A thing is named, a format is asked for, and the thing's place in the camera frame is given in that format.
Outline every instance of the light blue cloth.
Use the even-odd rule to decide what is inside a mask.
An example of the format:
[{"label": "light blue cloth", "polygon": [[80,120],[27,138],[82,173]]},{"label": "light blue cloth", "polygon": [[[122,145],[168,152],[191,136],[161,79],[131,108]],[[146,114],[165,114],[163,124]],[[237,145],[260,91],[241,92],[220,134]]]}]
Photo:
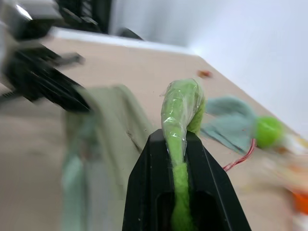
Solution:
[{"label": "light blue cloth", "polygon": [[205,112],[216,118],[201,125],[202,136],[217,140],[242,154],[249,151],[257,116],[247,103],[234,96],[209,99]]}]

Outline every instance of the plastic wrap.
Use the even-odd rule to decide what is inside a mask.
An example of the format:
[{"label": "plastic wrap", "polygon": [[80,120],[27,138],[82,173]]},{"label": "plastic wrap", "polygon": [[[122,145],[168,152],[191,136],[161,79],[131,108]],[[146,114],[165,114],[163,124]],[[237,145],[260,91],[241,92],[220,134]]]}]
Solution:
[{"label": "plastic wrap", "polygon": [[205,109],[204,91],[194,79],[176,80],[169,84],[161,111],[161,123],[170,149],[178,152],[174,162],[182,162],[186,149],[186,133],[198,133]]}]

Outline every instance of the table surface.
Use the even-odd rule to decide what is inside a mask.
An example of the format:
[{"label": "table surface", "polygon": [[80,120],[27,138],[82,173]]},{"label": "table surface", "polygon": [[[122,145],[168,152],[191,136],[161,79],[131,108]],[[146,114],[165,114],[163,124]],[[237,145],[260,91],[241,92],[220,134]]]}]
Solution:
[{"label": "table surface", "polygon": [[[84,87],[121,83],[130,88],[156,128],[160,127],[160,95],[171,81],[196,77],[198,70],[213,73],[212,78],[201,80],[207,98],[234,95],[259,115],[270,115],[198,56],[59,38],[46,45],[59,54],[78,52],[86,58],[84,65],[62,70]],[[62,113],[46,101],[35,105],[18,99],[0,106],[0,230],[60,230]],[[222,166],[239,157],[213,140],[202,141]],[[252,169],[257,169],[265,155],[256,150],[251,159],[228,175],[253,231],[291,230],[292,203],[287,192],[274,187],[243,190],[248,183],[257,184]]]}]

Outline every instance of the orange object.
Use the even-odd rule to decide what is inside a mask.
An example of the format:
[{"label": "orange object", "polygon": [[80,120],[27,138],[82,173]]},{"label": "orange object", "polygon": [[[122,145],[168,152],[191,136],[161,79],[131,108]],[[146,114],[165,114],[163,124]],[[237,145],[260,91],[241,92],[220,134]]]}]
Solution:
[{"label": "orange object", "polygon": [[210,71],[198,71],[198,76],[200,78],[212,77],[212,73]]},{"label": "orange object", "polygon": [[308,216],[308,194],[293,193],[298,212]]}]

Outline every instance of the green toy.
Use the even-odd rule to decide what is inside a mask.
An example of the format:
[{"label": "green toy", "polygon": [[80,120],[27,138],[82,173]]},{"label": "green toy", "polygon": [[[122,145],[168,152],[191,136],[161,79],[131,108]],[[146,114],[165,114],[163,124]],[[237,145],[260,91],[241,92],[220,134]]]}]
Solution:
[{"label": "green toy", "polygon": [[186,133],[199,133],[204,110],[204,92],[196,80],[177,80],[168,86],[161,111],[161,122],[174,179],[175,207],[171,217],[173,231],[196,230],[189,208],[188,172],[184,154]]},{"label": "green toy", "polygon": [[265,116],[257,119],[257,145],[259,148],[269,148],[283,136],[283,126],[279,120]]}]

